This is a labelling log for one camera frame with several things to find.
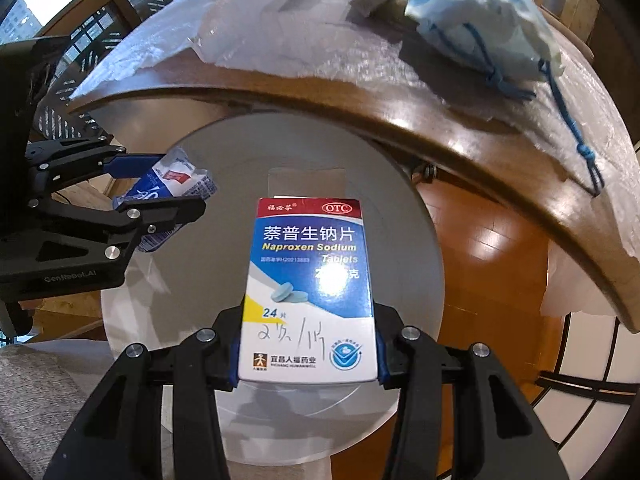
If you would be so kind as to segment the Naproxen medicine box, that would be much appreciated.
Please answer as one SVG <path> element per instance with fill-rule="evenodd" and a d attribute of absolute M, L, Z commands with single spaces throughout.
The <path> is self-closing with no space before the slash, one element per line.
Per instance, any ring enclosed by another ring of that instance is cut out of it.
<path fill-rule="evenodd" d="M 366 231 L 358 200 L 258 200 L 239 378 L 343 385 L 378 377 Z"/>

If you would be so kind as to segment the shoji screen partition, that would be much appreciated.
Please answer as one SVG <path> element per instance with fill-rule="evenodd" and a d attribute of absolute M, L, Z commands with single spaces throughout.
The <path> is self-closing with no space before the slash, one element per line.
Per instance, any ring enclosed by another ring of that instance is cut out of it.
<path fill-rule="evenodd" d="M 639 390 L 639 336 L 617 318 L 571 313 L 533 407 L 571 479 L 597 463 Z"/>

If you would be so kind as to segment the Tempo tissue pack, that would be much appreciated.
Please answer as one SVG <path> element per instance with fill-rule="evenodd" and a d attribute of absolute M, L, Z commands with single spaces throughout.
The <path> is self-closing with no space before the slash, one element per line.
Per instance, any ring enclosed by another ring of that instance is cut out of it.
<path fill-rule="evenodd" d="M 182 148 L 172 148 L 125 193 L 116 196 L 116 208 L 128 200 L 156 200 L 165 197 L 198 196 L 208 200 L 217 191 L 207 169 L 198 169 Z"/>

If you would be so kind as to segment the grey round trash bin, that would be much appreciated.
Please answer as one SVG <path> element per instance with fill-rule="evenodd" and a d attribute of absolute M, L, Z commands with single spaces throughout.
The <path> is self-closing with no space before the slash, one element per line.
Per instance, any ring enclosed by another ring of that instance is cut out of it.
<path fill-rule="evenodd" d="M 240 381 L 216 402 L 233 463 L 297 466 L 369 437 L 398 403 L 376 380 L 374 307 L 433 337 L 442 325 L 442 253 L 408 177 L 371 141 L 283 113 L 226 119 L 175 148 L 134 192 L 201 176 L 214 192 L 103 293 L 112 350 L 205 327 L 230 336 Z"/>

